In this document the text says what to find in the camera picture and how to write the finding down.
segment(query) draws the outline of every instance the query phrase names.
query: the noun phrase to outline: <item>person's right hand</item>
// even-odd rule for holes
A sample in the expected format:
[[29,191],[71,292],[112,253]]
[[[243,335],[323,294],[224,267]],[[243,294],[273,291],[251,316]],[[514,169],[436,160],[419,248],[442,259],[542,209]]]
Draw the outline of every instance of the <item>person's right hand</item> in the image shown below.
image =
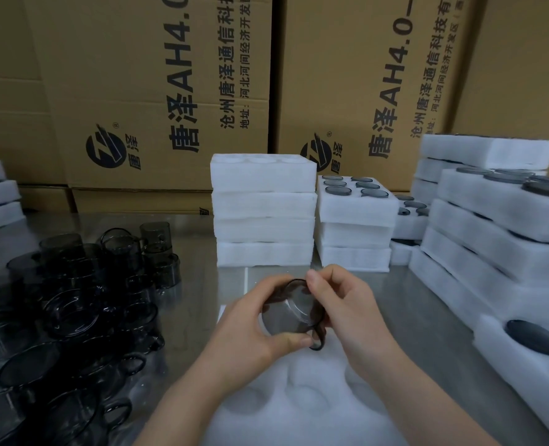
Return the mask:
[[319,272],[310,269],[305,279],[326,309],[351,367],[367,380],[375,361],[399,347],[369,285],[338,265],[326,266]]

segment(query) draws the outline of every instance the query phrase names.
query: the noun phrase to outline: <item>cardboard box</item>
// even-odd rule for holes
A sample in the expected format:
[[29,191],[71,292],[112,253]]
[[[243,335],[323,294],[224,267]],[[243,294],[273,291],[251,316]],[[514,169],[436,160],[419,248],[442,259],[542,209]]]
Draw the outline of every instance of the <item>cardboard box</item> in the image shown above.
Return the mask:
[[209,190],[267,150],[272,0],[25,0],[68,183]]
[[23,210],[52,213],[75,213],[72,192],[66,187],[23,186],[18,187]]
[[66,183],[23,0],[0,0],[0,159],[19,183]]
[[275,144],[408,191],[442,133],[474,0],[286,0]]
[[213,214],[211,191],[125,191],[74,189],[79,213]]
[[549,0],[487,1],[452,132],[549,139]]

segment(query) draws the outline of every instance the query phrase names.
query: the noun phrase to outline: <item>person's left hand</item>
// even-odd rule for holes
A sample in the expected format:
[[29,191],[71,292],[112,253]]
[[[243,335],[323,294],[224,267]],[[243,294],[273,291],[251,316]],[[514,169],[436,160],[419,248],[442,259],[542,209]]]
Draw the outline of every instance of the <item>person's left hand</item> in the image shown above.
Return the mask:
[[227,305],[209,343],[190,368],[221,398],[246,386],[277,359],[314,344],[308,334],[268,337],[258,325],[262,306],[275,288],[292,280],[288,274],[260,281],[241,299]]

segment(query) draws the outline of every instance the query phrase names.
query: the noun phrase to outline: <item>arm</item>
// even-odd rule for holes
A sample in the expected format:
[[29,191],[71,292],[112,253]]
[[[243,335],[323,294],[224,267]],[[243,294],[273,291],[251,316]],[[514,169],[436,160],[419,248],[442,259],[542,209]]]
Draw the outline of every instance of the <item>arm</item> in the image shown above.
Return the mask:
[[309,289],[326,309],[349,363],[386,406],[412,446],[497,446],[398,346],[369,286],[337,265],[310,270]]
[[266,299],[292,278],[267,277],[227,306],[200,357],[167,390],[134,446],[195,446],[223,399],[275,360],[314,343],[307,334],[266,337],[258,325]]

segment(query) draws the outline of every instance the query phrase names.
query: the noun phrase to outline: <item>logo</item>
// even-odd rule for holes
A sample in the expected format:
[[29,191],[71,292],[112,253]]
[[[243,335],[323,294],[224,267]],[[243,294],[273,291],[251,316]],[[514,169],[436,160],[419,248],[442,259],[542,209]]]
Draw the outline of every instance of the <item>logo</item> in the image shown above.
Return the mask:
[[126,146],[115,134],[108,133],[97,125],[95,141],[93,136],[87,139],[87,155],[98,166],[112,169],[120,166],[126,159]]
[[314,138],[309,142],[309,148],[313,153],[310,152],[308,156],[308,142],[306,142],[301,149],[300,155],[316,163],[317,172],[326,169],[332,159],[332,151],[328,142],[323,141],[320,139],[320,136],[314,133]]

